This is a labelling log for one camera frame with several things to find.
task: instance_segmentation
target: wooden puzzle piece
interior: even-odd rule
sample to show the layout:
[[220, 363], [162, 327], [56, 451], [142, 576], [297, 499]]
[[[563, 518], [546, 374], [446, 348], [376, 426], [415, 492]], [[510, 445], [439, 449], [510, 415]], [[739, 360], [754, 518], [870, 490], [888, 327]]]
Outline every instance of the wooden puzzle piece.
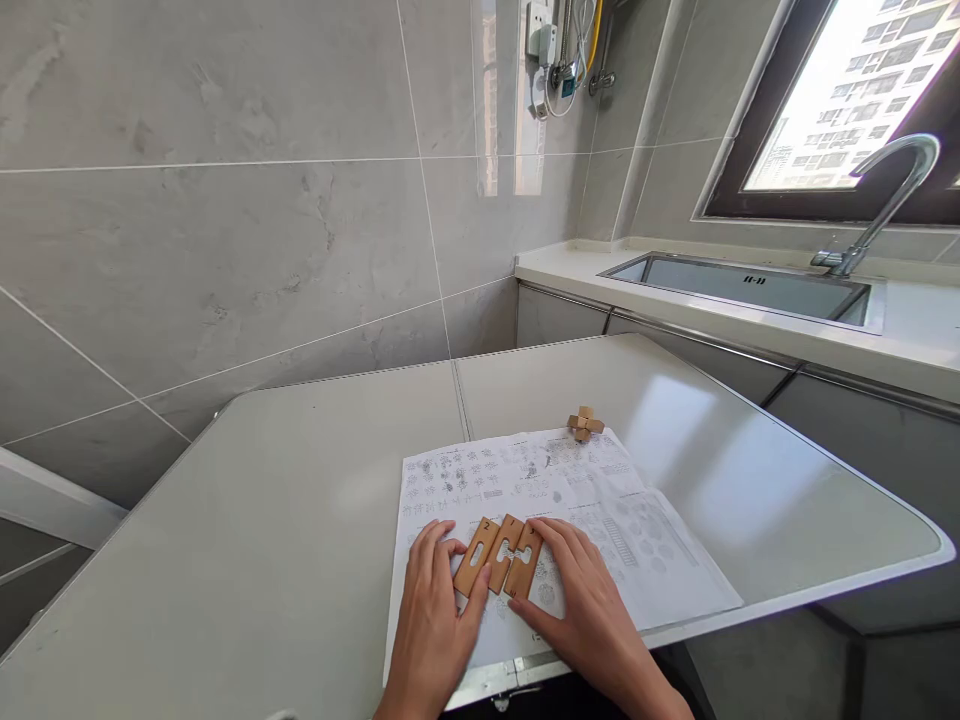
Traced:
[[[493, 520], [481, 518], [477, 531], [473, 534], [473, 539], [467, 547], [467, 553], [463, 556], [460, 567], [457, 568], [457, 574], [453, 578], [453, 587], [460, 591], [464, 597], [470, 597], [470, 591], [473, 589], [473, 583], [477, 579], [477, 574], [483, 568], [483, 564], [493, 549], [494, 540], [500, 526]], [[477, 552], [477, 546], [480, 545], [480, 553], [474, 559]]]
[[503, 586], [503, 591], [510, 597], [526, 598], [530, 594], [530, 586], [533, 584], [533, 574], [537, 569], [537, 560], [540, 559], [540, 548], [543, 546], [543, 538], [529, 523], [523, 526], [523, 532], [520, 533], [520, 539], [517, 541], [517, 552], [522, 553], [530, 548], [530, 562], [525, 563], [521, 558], [515, 557], [510, 566], [510, 574], [507, 575], [507, 582]]
[[513, 552], [517, 549], [517, 541], [520, 539], [520, 534], [523, 532], [523, 523], [517, 520], [513, 515], [507, 515], [503, 518], [503, 524], [500, 526], [500, 532], [497, 534], [497, 539], [493, 542], [493, 548], [491, 552], [493, 555], [490, 557], [490, 564], [492, 565], [492, 572], [490, 573], [490, 589], [493, 590], [497, 595], [500, 594], [500, 589], [503, 587], [503, 579], [507, 576], [507, 570], [510, 568], [510, 557], [503, 557], [500, 561], [497, 561], [497, 556], [500, 554], [500, 546], [503, 545], [503, 541], [507, 541], [507, 549], [510, 552]]

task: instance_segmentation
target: instruction sheet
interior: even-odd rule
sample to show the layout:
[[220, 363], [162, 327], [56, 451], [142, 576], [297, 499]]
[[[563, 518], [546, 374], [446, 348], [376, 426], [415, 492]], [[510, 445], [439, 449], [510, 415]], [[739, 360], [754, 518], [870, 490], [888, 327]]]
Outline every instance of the instruction sheet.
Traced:
[[[390, 590], [386, 684], [410, 546], [433, 519], [455, 520], [448, 537], [470, 544], [480, 519], [506, 514], [568, 520], [599, 548], [638, 630], [689, 620], [743, 604], [664, 495], [641, 481], [610, 428], [577, 442], [568, 428], [460, 443], [403, 462]], [[503, 557], [503, 548], [494, 548]], [[462, 556], [453, 558], [456, 572]], [[523, 561], [518, 556], [514, 562]], [[456, 591], [457, 606], [467, 598]], [[560, 572], [546, 543], [530, 600], [564, 616]], [[469, 667], [545, 652], [549, 646], [490, 593]]]

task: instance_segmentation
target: finger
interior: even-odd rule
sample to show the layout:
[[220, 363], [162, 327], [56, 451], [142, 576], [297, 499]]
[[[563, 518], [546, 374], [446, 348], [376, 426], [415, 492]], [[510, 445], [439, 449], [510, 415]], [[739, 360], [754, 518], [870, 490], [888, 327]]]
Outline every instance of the finger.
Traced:
[[598, 563], [604, 565], [603, 558], [600, 555], [600, 551], [597, 549], [597, 546], [593, 544], [593, 541], [590, 537], [580, 528], [578, 528], [573, 523], [568, 523], [565, 520], [561, 520], [564, 525], [568, 525], [573, 531], [577, 534], [577, 539], [580, 541], [580, 544], [583, 546], [583, 550], [587, 553], [587, 557], [592, 561], [594, 565]]
[[543, 537], [545, 543], [553, 553], [553, 559], [557, 561], [557, 567], [560, 568], [560, 575], [568, 576], [570, 573], [577, 572], [577, 561], [573, 558], [573, 553], [567, 545], [563, 536], [547, 525], [541, 518], [530, 518], [527, 520], [530, 526]]
[[467, 551], [467, 546], [456, 538], [450, 538], [449, 540], [444, 540], [442, 543], [437, 543], [437, 549], [434, 552], [433, 557], [433, 570], [438, 575], [443, 573], [440, 570], [444, 567], [447, 568], [447, 576], [450, 575], [450, 558], [454, 555], [463, 555]]
[[534, 632], [546, 640], [554, 650], [562, 642], [563, 622], [557, 620], [550, 613], [546, 613], [526, 598], [511, 598], [507, 606], [513, 610], [521, 620], [529, 625]]
[[453, 530], [456, 524], [453, 520], [438, 522], [423, 536], [423, 541], [420, 543], [419, 562], [420, 572], [425, 573], [426, 577], [433, 575], [433, 556], [436, 553], [437, 543], [440, 538]]
[[480, 632], [480, 621], [483, 620], [483, 609], [487, 606], [487, 586], [490, 583], [490, 563], [485, 564], [477, 573], [470, 590], [470, 601], [467, 603], [463, 615], [460, 616], [460, 627], [463, 628], [465, 642], [470, 643], [472, 649], [477, 642], [477, 633]]
[[420, 534], [417, 535], [417, 539], [413, 541], [413, 545], [410, 546], [410, 561], [407, 563], [407, 567], [413, 570], [418, 569], [419, 559], [420, 559], [420, 546], [423, 544], [423, 538], [433, 529], [438, 520], [431, 520], [426, 525], [423, 526], [423, 530], [420, 531]]
[[568, 522], [564, 522], [563, 520], [556, 520], [554, 518], [544, 518], [543, 521], [560, 533], [560, 535], [563, 536], [563, 539], [567, 541], [567, 546], [570, 548], [570, 552], [573, 554], [573, 557], [577, 561], [577, 565], [580, 566], [581, 570], [587, 570], [593, 566], [593, 562], [590, 560], [590, 556], [587, 555], [587, 551], [580, 543], [580, 537], [577, 535], [576, 528], [573, 525]]

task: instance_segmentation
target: window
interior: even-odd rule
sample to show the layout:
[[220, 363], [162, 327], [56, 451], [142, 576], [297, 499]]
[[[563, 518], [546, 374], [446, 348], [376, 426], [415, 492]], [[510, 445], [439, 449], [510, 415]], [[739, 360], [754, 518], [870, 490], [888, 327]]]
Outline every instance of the window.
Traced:
[[[910, 74], [913, 75], [916, 70], [911, 70]], [[867, 97], [868, 95], [883, 95], [884, 93], [890, 92], [897, 86], [897, 79], [902, 73], [893, 73], [892, 75], [884, 75], [883, 77], [874, 78], [867, 83], [866, 88], [863, 91], [862, 97]]]
[[872, 120], [874, 117], [876, 117], [879, 109], [880, 103], [867, 103], [866, 105], [859, 105], [850, 111], [850, 115], [847, 117], [847, 122], [863, 122], [864, 120]]
[[894, 65], [903, 65], [910, 62], [917, 56], [917, 51], [920, 50], [921, 45], [923, 45], [923, 40], [911, 40], [887, 50], [879, 69], [883, 70]]
[[820, 118], [817, 120], [817, 122], [818, 123], [833, 122], [834, 120], [836, 120], [840, 112], [841, 110], [839, 108], [836, 110], [826, 110], [820, 113]]
[[820, 162], [817, 163], [817, 169], [840, 167], [846, 159], [846, 153], [827, 153], [826, 155], [821, 155]]
[[940, 22], [940, 16], [943, 15], [943, 11], [946, 9], [947, 6], [943, 5], [938, 8], [931, 8], [930, 10], [914, 13], [907, 18], [907, 21], [903, 25], [903, 30], [900, 31], [897, 37], [904, 37], [905, 35], [911, 35], [915, 32], [929, 30]]
[[953, 36], [957, 34], [956, 29], [954, 30], [945, 30], [942, 33], [937, 33], [933, 42], [930, 43], [930, 47], [927, 48], [927, 52], [937, 52], [938, 50], [943, 50], [947, 45], [950, 44], [950, 41], [953, 40]]
[[903, 110], [903, 108], [906, 106], [906, 104], [907, 104], [908, 102], [910, 102], [910, 98], [908, 98], [908, 97], [906, 97], [906, 98], [894, 98], [893, 100], [890, 101], [890, 104], [887, 105], [887, 110], [886, 110], [886, 112], [888, 112], [888, 113], [900, 112], [901, 110]]
[[[850, 172], [882, 143], [929, 132], [940, 138], [940, 160], [895, 220], [960, 225], [960, 187], [954, 187], [960, 176], [960, 33], [956, 20], [946, 17], [956, 7], [957, 0], [794, 3], [705, 214], [872, 220], [913, 158], [898, 153], [862, 178]], [[883, 11], [894, 17], [883, 21], [889, 17]], [[915, 67], [920, 53], [938, 46]], [[854, 73], [862, 79], [850, 79]]]
[[933, 66], [924, 65], [923, 67], [914, 68], [910, 71], [910, 74], [907, 75], [907, 81], [904, 84], [912, 85], [913, 83], [920, 82], [927, 76], [927, 73], [930, 72], [931, 67]]

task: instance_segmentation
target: white table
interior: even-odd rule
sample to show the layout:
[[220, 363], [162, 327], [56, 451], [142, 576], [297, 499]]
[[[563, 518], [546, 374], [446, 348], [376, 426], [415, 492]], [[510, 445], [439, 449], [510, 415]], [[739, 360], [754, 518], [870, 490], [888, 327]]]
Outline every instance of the white table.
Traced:
[[[401, 459], [557, 427], [580, 404], [746, 601], [651, 646], [954, 555], [920, 513], [639, 336], [262, 390], [230, 404], [0, 664], [0, 717], [369, 717]], [[551, 653], [479, 668], [452, 704], [564, 671]]]

